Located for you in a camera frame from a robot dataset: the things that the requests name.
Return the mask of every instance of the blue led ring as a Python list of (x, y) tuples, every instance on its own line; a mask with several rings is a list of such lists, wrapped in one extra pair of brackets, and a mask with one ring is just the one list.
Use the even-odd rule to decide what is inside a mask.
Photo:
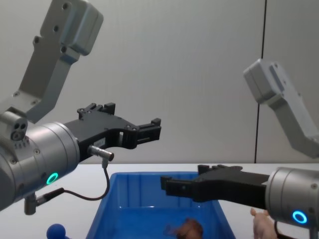
[(48, 177), (48, 180), (46, 181), (46, 184), (49, 185), (56, 181), (58, 179), (59, 175), (57, 173), (52, 173), (50, 177)]
[(294, 211), (293, 219), (300, 224), (305, 224), (308, 221), (306, 215), (301, 211)]

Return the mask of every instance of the white wall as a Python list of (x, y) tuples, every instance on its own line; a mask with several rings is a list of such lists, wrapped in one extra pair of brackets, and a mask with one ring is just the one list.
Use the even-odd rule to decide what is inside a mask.
[[(287, 71), (319, 126), (319, 1), (268, 0), (265, 53)], [(260, 108), (257, 162), (318, 162), (293, 150), (275, 114)]]
[[(41, 123), (115, 102), (132, 123), (162, 118), (160, 141), (112, 149), (116, 163), (253, 162), (257, 104), (242, 72), (261, 54), (263, 0), (91, 2), (104, 15), (93, 52)], [(0, 1), (0, 100), (18, 88), (49, 4)]]

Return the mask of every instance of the white table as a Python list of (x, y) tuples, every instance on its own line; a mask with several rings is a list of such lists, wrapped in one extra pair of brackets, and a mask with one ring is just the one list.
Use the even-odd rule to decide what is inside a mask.
[[(235, 164), (243, 166), (244, 171), (270, 174), (277, 167), (295, 167), (319, 170), (319, 164)], [(197, 164), (111, 164), (109, 174), (115, 172), (143, 171), (196, 171)], [(37, 195), (64, 187), (80, 194), (95, 197), (105, 190), (106, 182), (101, 165), (79, 165), (71, 174), (37, 192)], [(1, 239), (44, 239), (50, 225), (60, 223), (66, 227), (67, 236), (84, 239), (95, 217), (100, 201), (88, 202), (72, 195), (63, 194), (37, 208), (33, 216), (23, 212), (23, 201), (19, 201), (0, 212)], [(220, 201), (227, 220), (237, 239), (251, 239), (252, 217), (250, 208)], [(284, 233), (299, 239), (308, 238), (308, 231), (279, 224)]]

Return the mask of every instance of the blue ball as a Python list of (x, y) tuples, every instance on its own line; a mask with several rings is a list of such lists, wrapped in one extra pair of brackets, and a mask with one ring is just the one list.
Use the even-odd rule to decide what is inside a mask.
[(47, 239), (65, 239), (65, 228), (61, 224), (53, 224), (46, 232)]

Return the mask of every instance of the blue container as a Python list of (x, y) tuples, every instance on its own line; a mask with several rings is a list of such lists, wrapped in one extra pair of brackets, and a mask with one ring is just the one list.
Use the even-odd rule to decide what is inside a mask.
[(97, 211), (87, 239), (168, 239), (167, 226), (178, 228), (196, 219), (204, 239), (235, 239), (218, 201), (195, 203), (167, 196), (160, 188), (163, 175), (192, 179), (194, 172), (115, 173), (110, 191)]

